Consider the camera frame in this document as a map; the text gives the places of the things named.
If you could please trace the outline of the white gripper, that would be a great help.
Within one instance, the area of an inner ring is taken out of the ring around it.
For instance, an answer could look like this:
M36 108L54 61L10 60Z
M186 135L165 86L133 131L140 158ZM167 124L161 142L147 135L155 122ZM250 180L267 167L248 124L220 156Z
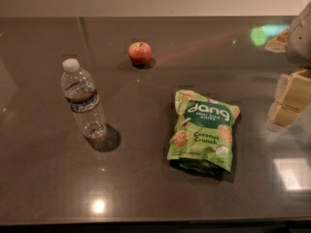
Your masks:
M282 74L277 82L266 127L272 132L289 128L311 104L311 2L264 47L273 53L284 53L294 65L307 68L290 75Z

